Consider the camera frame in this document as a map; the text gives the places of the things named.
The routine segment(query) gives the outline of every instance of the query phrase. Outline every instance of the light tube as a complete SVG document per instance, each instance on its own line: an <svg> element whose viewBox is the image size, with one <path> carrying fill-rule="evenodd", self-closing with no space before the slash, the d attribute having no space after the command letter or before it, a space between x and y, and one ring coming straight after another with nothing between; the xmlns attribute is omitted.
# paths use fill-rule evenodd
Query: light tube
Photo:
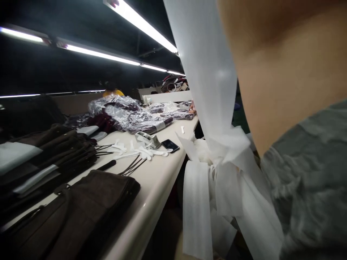
<svg viewBox="0 0 347 260"><path fill-rule="evenodd" d="M25 96L39 96L40 94L29 94L29 95L14 95L14 96L0 96L0 98L20 98Z"/></svg>
<svg viewBox="0 0 347 260"><path fill-rule="evenodd" d="M171 70L168 70L167 72L168 72L168 73L171 73L171 74L175 74L175 75L185 76L184 74L181 74L181 73L175 72L175 71L171 71Z"/></svg>
<svg viewBox="0 0 347 260"><path fill-rule="evenodd" d="M8 34L8 35L14 36L16 38L29 40L32 42L43 42L42 38L40 38L40 37L33 36L30 34L25 34L23 32L19 32L19 31L15 31L15 30L10 30L10 29L4 28L4 27L0 27L0 31L4 34Z"/></svg>
<svg viewBox="0 0 347 260"><path fill-rule="evenodd" d="M154 70L158 70L158 71L162 71L162 72L166 72L166 70L164 70L164 69L153 67L153 66L146 65L146 64L142 64L141 67L148 68L148 69L154 69Z"/></svg>
<svg viewBox="0 0 347 260"><path fill-rule="evenodd" d="M177 48L167 39L165 39L164 36L162 36L156 29L154 29L153 26L151 26L137 12L135 12L126 2L124 2L123 0L117 0L117 2L119 3L119 5L112 2L110 3L104 1L104 3L113 11L115 11L121 17L135 25L145 34L150 36L153 40L157 41L159 44L167 48L169 51L177 53Z"/></svg>
<svg viewBox="0 0 347 260"><path fill-rule="evenodd" d="M54 95L54 94L69 94L69 93L72 93L72 92L48 93L48 94L46 94L46 95Z"/></svg>
<svg viewBox="0 0 347 260"><path fill-rule="evenodd" d="M105 91L105 90L84 90L84 91L79 91L79 93L81 93L81 92L101 92L101 91Z"/></svg>
<svg viewBox="0 0 347 260"><path fill-rule="evenodd" d="M97 56L97 57L105 58L105 59L109 59L109 60L124 62L124 63L131 64L131 65L136 65L136 66L140 65L140 63L135 62L135 61L130 61L130 60L126 60L126 59L123 59L123 58L118 58L118 57L115 57L115 56L111 56L111 55L108 55L108 54L103 54L103 53L100 53L100 52L91 51L91 50L88 50L88 49L83 49L83 48L76 47L76 46L69 45L69 44L66 45L65 49L68 49L70 51L75 51L75 52L80 52L80 53L92 55L92 56Z"/></svg>

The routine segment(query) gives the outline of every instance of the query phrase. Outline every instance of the brown fabric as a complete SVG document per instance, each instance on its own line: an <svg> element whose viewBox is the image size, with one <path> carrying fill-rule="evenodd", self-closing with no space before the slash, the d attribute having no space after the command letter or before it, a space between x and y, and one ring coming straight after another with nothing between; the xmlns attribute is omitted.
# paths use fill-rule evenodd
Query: brown fabric
<svg viewBox="0 0 347 260"><path fill-rule="evenodd" d="M62 183L86 171L97 160L95 148L84 135L78 135L76 131L69 131L59 124L52 125L48 131L32 133L12 141L39 145L44 152L26 162L31 167L23 168L19 165L6 176L1 176L0 223L5 223L30 208ZM18 194L12 192L29 178L53 164L59 167L60 175L37 187L39 191L37 189L33 191L35 195L30 196L30 199L18 197Z"/></svg>
<svg viewBox="0 0 347 260"><path fill-rule="evenodd" d="M53 124L52 127L40 133L31 133L26 136L22 136L19 138L15 138L10 140L10 142L19 142L24 144L29 144L41 148L41 146L47 144L51 140L65 134L69 131L69 129L60 124Z"/></svg>
<svg viewBox="0 0 347 260"><path fill-rule="evenodd" d="M95 258L132 203L140 185L131 177L92 170L29 220L6 232L17 259Z"/></svg>

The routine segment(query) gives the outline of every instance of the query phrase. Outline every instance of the person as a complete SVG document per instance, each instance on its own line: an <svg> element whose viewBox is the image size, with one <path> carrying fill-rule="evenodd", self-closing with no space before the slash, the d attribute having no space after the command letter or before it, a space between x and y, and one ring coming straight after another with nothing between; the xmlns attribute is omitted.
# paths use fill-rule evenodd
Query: person
<svg viewBox="0 0 347 260"><path fill-rule="evenodd" d="M284 232L280 259L347 255L347 2L218 0Z"/></svg>

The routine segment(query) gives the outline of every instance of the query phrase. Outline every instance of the dark ceiling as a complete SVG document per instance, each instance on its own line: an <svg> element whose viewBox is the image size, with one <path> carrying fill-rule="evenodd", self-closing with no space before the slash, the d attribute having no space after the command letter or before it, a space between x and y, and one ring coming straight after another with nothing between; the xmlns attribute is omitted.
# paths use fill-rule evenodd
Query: dark ceiling
<svg viewBox="0 0 347 260"><path fill-rule="evenodd" d="M162 0L127 0L175 45ZM162 48L102 0L2 2L1 23L10 23L94 48L122 54L170 70L182 71L180 59ZM113 82L125 92L166 74L64 49L45 47L0 35L0 95L98 89Z"/></svg>

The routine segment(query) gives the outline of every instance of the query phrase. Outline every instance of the brown bag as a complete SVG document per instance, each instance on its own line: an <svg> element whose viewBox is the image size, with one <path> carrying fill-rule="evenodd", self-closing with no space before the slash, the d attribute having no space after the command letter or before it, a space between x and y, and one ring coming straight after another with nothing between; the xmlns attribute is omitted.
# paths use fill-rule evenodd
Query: brown bag
<svg viewBox="0 0 347 260"><path fill-rule="evenodd" d="M139 190L132 177L92 170L10 227L8 248L16 259L94 259Z"/></svg>

